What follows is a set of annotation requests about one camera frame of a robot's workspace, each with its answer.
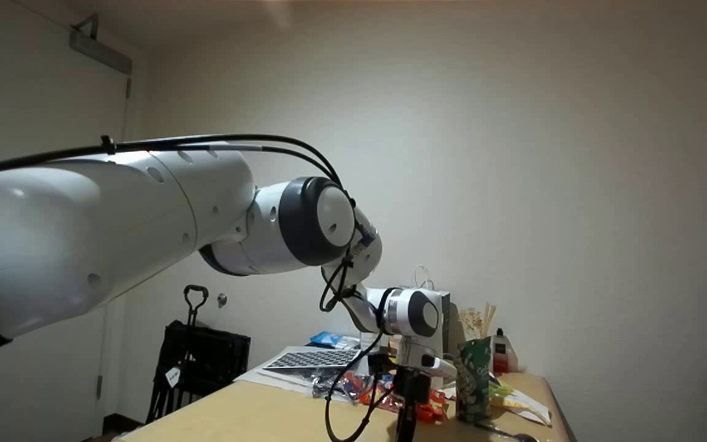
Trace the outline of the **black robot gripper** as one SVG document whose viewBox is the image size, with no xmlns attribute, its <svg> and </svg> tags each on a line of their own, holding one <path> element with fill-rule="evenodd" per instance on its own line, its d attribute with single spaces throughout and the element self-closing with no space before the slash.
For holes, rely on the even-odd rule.
<svg viewBox="0 0 707 442">
<path fill-rule="evenodd" d="M 440 363 L 434 357 L 423 354 L 418 367 L 399 367 L 385 351 L 375 351 L 369 357 L 369 372 L 375 381 L 392 372 L 391 395 L 423 406 L 429 400 L 429 378 L 440 374 Z"/>
</svg>

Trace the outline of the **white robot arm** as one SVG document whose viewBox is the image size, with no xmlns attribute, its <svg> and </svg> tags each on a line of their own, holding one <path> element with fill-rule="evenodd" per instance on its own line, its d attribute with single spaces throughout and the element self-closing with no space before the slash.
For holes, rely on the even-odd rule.
<svg viewBox="0 0 707 442">
<path fill-rule="evenodd" d="M 328 178 L 261 187 L 235 153 L 94 153 L 0 162 L 0 349 L 90 311 L 186 256 L 225 275 L 317 268 L 360 332 L 402 340 L 398 367 L 451 378 L 423 289 L 365 282 L 382 243 Z"/>
</svg>

